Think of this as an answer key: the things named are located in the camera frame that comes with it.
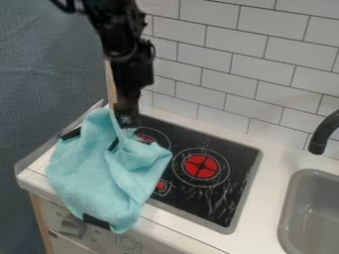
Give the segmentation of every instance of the faucet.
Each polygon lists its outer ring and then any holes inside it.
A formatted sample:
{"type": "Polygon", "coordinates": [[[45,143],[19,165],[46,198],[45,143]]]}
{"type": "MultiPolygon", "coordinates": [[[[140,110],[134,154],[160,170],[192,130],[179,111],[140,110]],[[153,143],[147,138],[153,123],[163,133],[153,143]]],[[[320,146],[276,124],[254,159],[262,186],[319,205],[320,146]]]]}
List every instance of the faucet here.
{"type": "Polygon", "coordinates": [[[308,145],[308,151],[313,155],[322,155],[325,151],[327,140],[339,128],[339,109],[327,116],[316,128],[308,145]]]}

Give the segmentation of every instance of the black robotic arm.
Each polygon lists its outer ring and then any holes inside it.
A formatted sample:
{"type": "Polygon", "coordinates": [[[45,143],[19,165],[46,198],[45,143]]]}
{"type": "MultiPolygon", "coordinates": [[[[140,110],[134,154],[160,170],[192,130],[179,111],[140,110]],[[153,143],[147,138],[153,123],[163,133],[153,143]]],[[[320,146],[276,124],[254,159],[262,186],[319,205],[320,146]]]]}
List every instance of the black robotic arm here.
{"type": "Polygon", "coordinates": [[[89,19],[101,39],[105,58],[111,63],[118,93],[116,110],[130,116],[132,120],[127,125],[137,125],[140,91],[154,83],[156,49],[141,38],[147,26],[146,14],[135,0],[50,1],[64,13],[78,13],[89,19]]]}

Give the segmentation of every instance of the toy stove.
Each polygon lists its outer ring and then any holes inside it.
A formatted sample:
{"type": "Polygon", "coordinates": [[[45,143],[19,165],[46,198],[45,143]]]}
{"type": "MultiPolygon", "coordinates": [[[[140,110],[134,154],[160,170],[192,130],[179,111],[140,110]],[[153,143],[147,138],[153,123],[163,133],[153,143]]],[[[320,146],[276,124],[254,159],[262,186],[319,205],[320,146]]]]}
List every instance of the toy stove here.
{"type": "Polygon", "coordinates": [[[137,136],[173,157],[148,203],[221,233],[235,230],[259,150],[142,116],[137,136]]]}

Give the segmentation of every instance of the countertop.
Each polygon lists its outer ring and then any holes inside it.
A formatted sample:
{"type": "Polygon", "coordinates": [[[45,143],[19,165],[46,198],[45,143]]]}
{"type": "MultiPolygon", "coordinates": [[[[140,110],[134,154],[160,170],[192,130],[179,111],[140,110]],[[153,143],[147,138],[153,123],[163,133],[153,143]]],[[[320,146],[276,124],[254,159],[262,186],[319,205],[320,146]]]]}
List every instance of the countertop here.
{"type": "MultiPolygon", "coordinates": [[[[333,159],[313,156],[306,151],[231,131],[227,126],[215,127],[152,107],[143,106],[141,111],[160,120],[256,147],[264,154],[233,234],[224,235],[150,204],[144,205],[132,231],[183,253],[284,254],[277,238],[277,228],[290,176],[303,169],[339,175],[339,161],[333,159]]],[[[62,204],[45,173],[53,150],[49,149],[17,179],[23,189],[62,204]]]]}

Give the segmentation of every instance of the gray sink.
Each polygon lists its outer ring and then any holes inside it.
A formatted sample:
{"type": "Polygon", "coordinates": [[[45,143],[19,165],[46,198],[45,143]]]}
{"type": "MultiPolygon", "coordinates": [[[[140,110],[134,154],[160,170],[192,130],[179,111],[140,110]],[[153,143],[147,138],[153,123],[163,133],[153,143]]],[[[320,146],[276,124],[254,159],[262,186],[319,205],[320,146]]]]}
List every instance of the gray sink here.
{"type": "Polygon", "coordinates": [[[295,173],[278,237],[288,254],[338,254],[339,177],[315,170],[295,173]]]}

